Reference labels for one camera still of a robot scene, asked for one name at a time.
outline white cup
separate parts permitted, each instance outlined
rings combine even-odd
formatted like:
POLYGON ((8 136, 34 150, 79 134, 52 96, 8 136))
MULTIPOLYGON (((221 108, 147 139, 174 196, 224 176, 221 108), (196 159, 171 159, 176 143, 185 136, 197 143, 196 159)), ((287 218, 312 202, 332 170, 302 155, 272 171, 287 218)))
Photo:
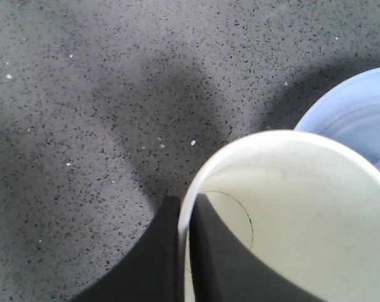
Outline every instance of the white cup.
MULTIPOLYGON (((328 302, 380 301, 380 172, 351 149, 290 130, 223 147, 184 198, 183 255, 199 193, 256 257, 300 288, 328 302)), ((194 299, 190 277, 186 301, 194 299)))

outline black object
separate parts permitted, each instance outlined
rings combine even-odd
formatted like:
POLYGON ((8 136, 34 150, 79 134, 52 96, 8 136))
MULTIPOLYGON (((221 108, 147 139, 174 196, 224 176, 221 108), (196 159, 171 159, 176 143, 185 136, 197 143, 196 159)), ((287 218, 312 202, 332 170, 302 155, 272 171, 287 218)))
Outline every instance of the black object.
POLYGON ((319 302, 266 266, 234 236, 205 195, 190 221, 190 259, 197 302, 319 302))
POLYGON ((107 275, 70 302, 181 302, 184 263, 177 252, 180 199, 166 197, 148 229, 107 275))

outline speckled countertop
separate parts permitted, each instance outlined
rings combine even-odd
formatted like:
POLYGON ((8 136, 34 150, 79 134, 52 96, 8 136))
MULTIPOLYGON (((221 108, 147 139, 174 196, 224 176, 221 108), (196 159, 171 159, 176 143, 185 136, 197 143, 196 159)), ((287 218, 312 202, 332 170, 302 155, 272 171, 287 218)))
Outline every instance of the speckled countertop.
POLYGON ((0 0, 0 301, 111 269, 220 146, 380 66, 380 0, 0 0))

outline curved line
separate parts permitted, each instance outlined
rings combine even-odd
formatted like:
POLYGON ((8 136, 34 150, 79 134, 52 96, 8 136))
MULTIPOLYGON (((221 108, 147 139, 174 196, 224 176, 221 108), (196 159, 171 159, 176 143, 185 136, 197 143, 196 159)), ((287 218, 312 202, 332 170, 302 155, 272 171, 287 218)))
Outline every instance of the curved line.
POLYGON ((225 193, 225 192, 215 191, 215 190, 209 190, 209 191, 199 192, 199 194, 208 193, 208 192, 221 193, 221 194, 224 194, 226 196, 229 196, 229 197, 231 197, 234 201, 236 201, 243 208, 243 210, 245 211, 245 213, 247 215, 247 218, 249 219, 250 227, 252 229, 252 244, 250 245, 250 248, 249 248, 251 250, 252 247, 253 247, 253 243, 254 243, 254 229, 253 229, 252 219, 250 218, 250 215, 247 212, 246 208, 240 203, 239 200, 237 200, 236 198, 234 198, 233 196, 230 196, 228 193, 225 193))

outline cup rim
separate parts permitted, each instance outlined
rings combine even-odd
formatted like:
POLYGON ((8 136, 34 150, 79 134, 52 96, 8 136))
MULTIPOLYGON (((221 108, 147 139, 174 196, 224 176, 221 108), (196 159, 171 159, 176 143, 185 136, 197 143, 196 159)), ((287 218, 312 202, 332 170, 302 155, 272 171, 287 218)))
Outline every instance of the cup rim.
POLYGON ((358 165, 361 169, 365 170, 374 179, 374 181, 380 185, 380 172, 369 161, 352 149, 329 138, 314 133, 294 130, 269 130, 247 135, 229 143, 228 145, 225 145, 215 152, 204 163, 200 170, 198 170, 196 176, 190 183, 187 193, 182 200, 179 221, 177 224, 179 253, 184 252, 191 213, 193 211, 194 202, 202 182, 210 175, 210 173, 222 160, 229 158, 232 154, 241 151, 245 147, 257 145, 263 141, 273 140, 312 143, 319 147, 332 149, 333 151, 336 151, 340 155, 343 155, 349 159, 355 165, 358 165))
POLYGON ((331 90, 327 91, 320 99, 318 99, 307 110, 307 112, 304 113, 304 115, 298 121, 298 123, 296 124, 296 126, 294 127, 294 129, 297 130, 297 131, 306 131, 305 130, 305 128, 307 126, 306 121, 308 121, 308 118, 310 117, 310 115, 312 115, 320 106, 323 106, 324 104, 327 104, 328 102, 330 102, 330 100, 328 98, 329 96, 331 96, 332 94, 337 93, 337 91, 339 89, 341 89, 344 86, 350 84, 351 82, 358 81, 358 80, 360 80, 363 77, 367 77, 367 76, 370 76, 372 74, 377 74, 377 73, 380 73, 380 67, 375 68, 375 69, 371 69, 371 70, 367 70, 367 71, 364 71, 364 72, 361 72, 360 74, 354 75, 353 77, 350 77, 350 78, 342 81, 341 83, 337 84, 335 87, 331 88, 331 90))

